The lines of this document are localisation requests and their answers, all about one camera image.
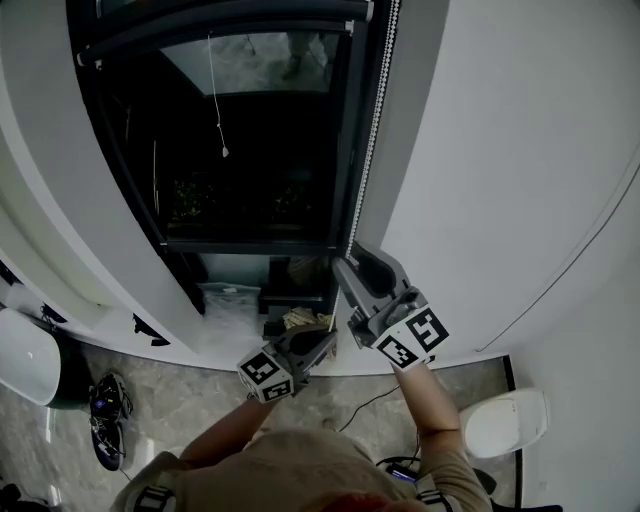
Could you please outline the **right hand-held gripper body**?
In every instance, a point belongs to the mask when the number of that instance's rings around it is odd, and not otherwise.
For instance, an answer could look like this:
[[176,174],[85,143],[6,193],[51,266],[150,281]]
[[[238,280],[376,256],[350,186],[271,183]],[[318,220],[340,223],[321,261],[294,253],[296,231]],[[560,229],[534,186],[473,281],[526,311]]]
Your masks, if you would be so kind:
[[396,369],[408,371],[431,361],[431,353],[449,337],[424,295],[410,287],[367,317],[354,309],[348,322],[360,348],[384,356]]

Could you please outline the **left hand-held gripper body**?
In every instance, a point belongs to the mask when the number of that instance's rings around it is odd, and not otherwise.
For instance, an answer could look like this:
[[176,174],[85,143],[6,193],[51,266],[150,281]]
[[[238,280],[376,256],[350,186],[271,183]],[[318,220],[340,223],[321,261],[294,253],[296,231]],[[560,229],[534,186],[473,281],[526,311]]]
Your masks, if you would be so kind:
[[306,384],[310,359],[295,354],[287,344],[270,342],[252,350],[237,365],[249,393],[261,403],[295,396]]

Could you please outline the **person's left forearm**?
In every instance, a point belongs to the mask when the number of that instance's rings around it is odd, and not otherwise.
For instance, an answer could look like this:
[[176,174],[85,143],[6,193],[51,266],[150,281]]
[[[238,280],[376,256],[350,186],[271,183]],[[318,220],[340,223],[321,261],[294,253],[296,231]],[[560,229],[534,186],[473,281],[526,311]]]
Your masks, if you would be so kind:
[[189,443],[179,459],[193,468],[215,466],[241,452],[273,411],[276,402],[250,398]]

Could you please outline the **person's right forearm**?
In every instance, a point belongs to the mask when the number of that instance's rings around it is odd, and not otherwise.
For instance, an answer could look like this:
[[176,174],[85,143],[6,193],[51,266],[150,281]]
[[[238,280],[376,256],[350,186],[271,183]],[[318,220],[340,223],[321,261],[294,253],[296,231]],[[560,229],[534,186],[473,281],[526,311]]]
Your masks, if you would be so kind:
[[423,363],[393,371],[416,425],[422,461],[446,450],[463,454],[458,410],[434,373]]

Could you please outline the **clear plastic bag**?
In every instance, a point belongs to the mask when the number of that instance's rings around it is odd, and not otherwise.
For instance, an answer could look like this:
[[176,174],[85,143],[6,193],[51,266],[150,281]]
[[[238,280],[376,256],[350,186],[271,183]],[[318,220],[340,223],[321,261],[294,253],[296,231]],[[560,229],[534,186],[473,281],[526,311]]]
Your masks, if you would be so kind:
[[259,313],[260,289],[230,283],[200,286],[205,306],[202,353],[219,365],[234,367],[263,343],[264,319]]

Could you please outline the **person's beige shirt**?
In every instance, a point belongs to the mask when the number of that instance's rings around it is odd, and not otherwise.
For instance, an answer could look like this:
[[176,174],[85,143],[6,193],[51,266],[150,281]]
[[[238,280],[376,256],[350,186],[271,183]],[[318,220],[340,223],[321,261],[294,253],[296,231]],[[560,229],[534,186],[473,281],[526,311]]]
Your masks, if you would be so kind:
[[121,490],[110,512],[134,512],[148,487],[169,498],[168,512],[321,512],[362,495],[412,503],[419,512],[492,512],[464,455],[436,452],[412,484],[376,467],[356,441],[326,429],[270,431],[204,468],[162,452]]

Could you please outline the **small black angular device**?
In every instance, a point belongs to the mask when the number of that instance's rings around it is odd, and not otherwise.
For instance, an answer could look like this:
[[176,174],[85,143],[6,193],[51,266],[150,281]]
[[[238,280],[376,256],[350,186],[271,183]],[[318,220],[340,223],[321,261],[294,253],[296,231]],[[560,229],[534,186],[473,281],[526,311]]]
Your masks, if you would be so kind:
[[133,315],[134,321],[134,333],[135,334],[144,334],[150,338],[150,345],[152,347],[164,347],[168,346],[170,342],[159,335],[153,328],[151,328],[148,324],[146,324],[141,318],[137,315]]

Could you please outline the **white rounded bin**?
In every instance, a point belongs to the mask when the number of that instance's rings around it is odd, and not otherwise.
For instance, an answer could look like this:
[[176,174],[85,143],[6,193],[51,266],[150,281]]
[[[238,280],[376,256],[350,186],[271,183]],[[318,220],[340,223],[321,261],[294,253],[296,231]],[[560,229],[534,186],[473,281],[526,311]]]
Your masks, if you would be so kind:
[[489,459],[538,441],[548,430],[550,409],[542,391],[523,388],[478,402],[460,417],[466,451]]

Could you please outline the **green leafy plant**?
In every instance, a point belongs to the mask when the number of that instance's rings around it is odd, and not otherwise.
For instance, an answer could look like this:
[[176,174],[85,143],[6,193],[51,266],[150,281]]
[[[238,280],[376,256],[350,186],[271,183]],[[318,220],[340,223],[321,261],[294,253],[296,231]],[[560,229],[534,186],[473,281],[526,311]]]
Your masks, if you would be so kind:
[[317,211],[308,187],[300,183],[176,180],[171,220],[199,224],[298,224],[312,219]]

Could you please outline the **black window frame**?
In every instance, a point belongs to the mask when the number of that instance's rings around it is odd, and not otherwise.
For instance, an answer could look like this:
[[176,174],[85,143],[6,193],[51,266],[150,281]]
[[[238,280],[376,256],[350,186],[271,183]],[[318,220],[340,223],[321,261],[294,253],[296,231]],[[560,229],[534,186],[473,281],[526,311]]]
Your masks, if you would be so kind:
[[[375,143],[401,0],[64,0],[82,99],[128,207],[198,311],[200,286],[320,296],[346,251]],[[351,33],[208,36],[80,66],[78,52],[140,26],[354,20]],[[174,182],[295,182],[298,224],[176,223]]]

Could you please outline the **black wired floor device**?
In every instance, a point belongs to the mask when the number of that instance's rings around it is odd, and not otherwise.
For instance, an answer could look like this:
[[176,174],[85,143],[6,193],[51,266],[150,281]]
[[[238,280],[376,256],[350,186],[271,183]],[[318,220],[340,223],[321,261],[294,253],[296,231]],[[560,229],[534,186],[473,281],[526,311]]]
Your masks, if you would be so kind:
[[100,464],[117,472],[126,458],[123,425],[133,411],[132,401],[119,374],[107,373],[90,392],[91,440]]

